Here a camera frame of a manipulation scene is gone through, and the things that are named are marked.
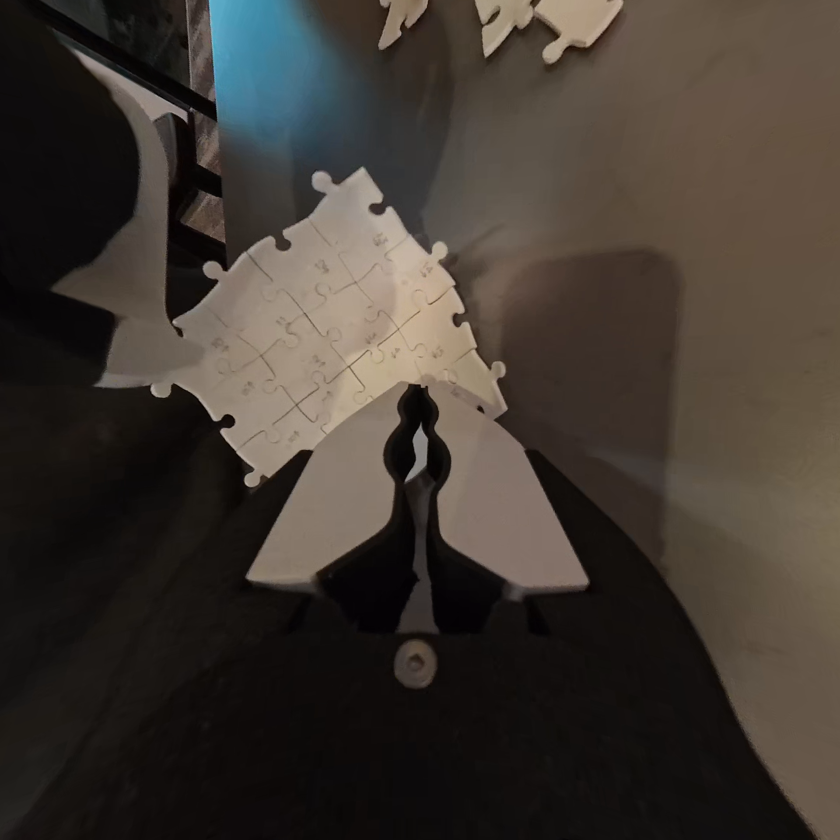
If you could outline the pile of white puzzle pieces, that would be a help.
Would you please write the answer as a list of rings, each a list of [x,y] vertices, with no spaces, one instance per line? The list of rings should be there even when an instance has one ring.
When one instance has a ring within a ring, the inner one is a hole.
[[[389,49],[426,13],[428,1],[380,1],[386,18],[377,44]],[[513,29],[525,29],[537,19],[554,38],[542,50],[545,65],[557,63],[568,48],[588,49],[622,12],[624,1],[475,1],[481,25],[481,48],[489,58]]]

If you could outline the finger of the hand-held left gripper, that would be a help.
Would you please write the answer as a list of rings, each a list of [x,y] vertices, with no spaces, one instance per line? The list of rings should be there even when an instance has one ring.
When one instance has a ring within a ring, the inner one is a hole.
[[[171,322],[118,322],[98,388],[130,389],[161,383],[198,364],[204,349]]]
[[[108,92],[127,118],[140,173],[133,215],[100,256],[55,285],[55,292],[149,323],[168,323],[165,304],[169,166],[159,134],[141,105],[120,87]]]

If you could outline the curved assembled puzzle section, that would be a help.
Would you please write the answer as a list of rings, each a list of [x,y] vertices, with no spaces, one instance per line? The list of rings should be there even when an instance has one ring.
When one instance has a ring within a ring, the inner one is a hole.
[[[151,386],[197,399],[245,462],[248,487],[313,450],[394,385],[442,382],[491,418],[508,405],[502,362],[485,362],[447,271],[448,248],[421,246],[363,167],[341,182],[316,171],[315,209],[248,248],[176,318],[202,359]]]

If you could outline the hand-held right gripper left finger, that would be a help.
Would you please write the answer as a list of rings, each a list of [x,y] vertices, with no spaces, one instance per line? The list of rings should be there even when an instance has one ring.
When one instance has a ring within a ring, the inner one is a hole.
[[[312,450],[248,583],[326,596],[363,632],[397,629],[417,582],[405,484],[423,401],[421,386],[396,385]]]

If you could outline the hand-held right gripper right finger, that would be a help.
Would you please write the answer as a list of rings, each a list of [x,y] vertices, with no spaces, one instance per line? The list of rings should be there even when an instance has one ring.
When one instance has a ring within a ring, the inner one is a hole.
[[[590,578],[526,449],[443,386],[426,393],[426,556],[438,631],[477,634],[499,602],[584,592]]]

